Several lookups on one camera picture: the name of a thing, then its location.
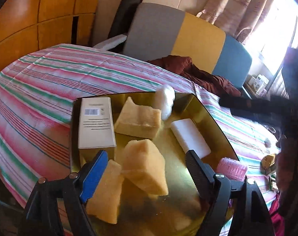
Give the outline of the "white cardboard box with barcode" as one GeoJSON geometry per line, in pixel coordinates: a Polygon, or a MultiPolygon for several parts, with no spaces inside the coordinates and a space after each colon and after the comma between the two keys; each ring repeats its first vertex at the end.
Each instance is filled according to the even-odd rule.
{"type": "Polygon", "coordinates": [[[78,148],[100,149],[115,146],[111,99],[83,98],[79,114],[78,148]]]}

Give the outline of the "gold metal tray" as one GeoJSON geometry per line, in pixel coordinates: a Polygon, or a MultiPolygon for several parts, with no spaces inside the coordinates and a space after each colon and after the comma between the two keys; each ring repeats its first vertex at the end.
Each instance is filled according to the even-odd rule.
{"type": "Polygon", "coordinates": [[[156,136],[138,138],[116,134],[110,160],[131,169],[113,200],[118,204],[116,224],[90,216],[97,235],[195,235],[206,215],[185,164],[182,150],[170,128],[173,121],[191,119],[207,146],[203,162],[216,168],[224,157],[237,157],[230,142],[196,95],[177,93],[171,116],[161,123],[156,136]]]}

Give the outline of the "black rolled mat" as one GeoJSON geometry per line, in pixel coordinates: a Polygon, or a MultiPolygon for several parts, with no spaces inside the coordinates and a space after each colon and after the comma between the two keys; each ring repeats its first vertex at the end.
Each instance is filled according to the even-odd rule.
{"type": "Polygon", "coordinates": [[[143,0],[121,0],[108,33],[108,38],[128,33],[137,7],[142,1],[143,0]]]}

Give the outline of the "grey yellow blue chair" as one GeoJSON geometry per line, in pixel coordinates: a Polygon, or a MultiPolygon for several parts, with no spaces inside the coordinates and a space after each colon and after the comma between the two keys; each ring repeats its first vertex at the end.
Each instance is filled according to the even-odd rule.
{"type": "Polygon", "coordinates": [[[128,33],[94,48],[109,51],[123,44],[122,54],[142,61],[169,55],[188,56],[203,71],[228,79],[240,89],[252,57],[235,38],[190,13],[155,3],[138,5],[128,33]]]}

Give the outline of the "pink beige curtain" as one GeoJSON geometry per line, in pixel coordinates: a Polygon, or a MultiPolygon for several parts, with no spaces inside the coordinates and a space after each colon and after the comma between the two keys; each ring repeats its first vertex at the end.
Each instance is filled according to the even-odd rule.
{"type": "Polygon", "coordinates": [[[244,43],[265,21],[276,0],[207,0],[196,15],[244,43]]]}

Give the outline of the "wooden wardrobe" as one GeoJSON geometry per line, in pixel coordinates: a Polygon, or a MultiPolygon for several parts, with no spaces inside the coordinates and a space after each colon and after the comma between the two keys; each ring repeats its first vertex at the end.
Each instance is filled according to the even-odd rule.
{"type": "Polygon", "coordinates": [[[99,0],[6,0],[0,8],[0,72],[57,44],[90,46],[99,0]]]}

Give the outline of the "white foam block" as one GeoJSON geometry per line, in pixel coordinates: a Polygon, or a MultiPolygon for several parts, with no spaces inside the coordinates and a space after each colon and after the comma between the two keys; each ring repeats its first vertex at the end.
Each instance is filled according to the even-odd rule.
{"type": "Polygon", "coordinates": [[[211,153],[211,149],[191,119],[173,121],[170,128],[184,153],[194,150],[200,159],[211,153]]]}

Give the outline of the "yellow plush toy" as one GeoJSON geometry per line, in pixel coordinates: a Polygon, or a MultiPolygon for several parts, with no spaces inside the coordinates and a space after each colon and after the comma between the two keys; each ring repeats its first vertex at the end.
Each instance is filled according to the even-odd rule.
{"type": "Polygon", "coordinates": [[[277,154],[275,153],[264,156],[261,160],[261,169],[267,170],[272,165],[274,165],[276,157],[277,157],[277,154]]]}

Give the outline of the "striped bedspread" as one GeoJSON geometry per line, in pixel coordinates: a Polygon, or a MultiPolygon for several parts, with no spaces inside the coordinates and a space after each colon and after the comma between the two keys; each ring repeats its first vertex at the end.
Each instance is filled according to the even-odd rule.
{"type": "Polygon", "coordinates": [[[125,55],[71,44],[25,55],[0,72],[0,179],[25,206],[39,177],[58,179],[70,171],[70,117],[77,98],[155,91],[164,84],[198,97],[271,206],[276,193],[259,166],[277,148],[265,147],[266,139],[276,139],[264,126],[232,117],[217,96],[182,76],[125,55]]]}

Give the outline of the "white boxes on table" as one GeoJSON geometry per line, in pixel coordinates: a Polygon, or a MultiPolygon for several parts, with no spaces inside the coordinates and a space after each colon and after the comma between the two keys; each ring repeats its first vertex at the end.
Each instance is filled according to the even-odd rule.
{"type": "Polygon", "coordinates": [[[260,96],[267,86],[269,80],[262,74],[259,74],[256,78],[252,76],[248,81],[248,85],[253,89],[256,95],[260,96]]]}

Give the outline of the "dark red garment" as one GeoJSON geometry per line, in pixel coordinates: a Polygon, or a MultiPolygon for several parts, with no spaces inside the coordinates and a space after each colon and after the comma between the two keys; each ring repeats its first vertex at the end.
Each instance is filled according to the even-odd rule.
{"type": "Polygon", "coordinates": [[[150,60],[148,63],[180,75],[219,97],[225,95],[241,96],[241,92],[229,80],[200,70],[188,56],[169,55],[150,60]]]}

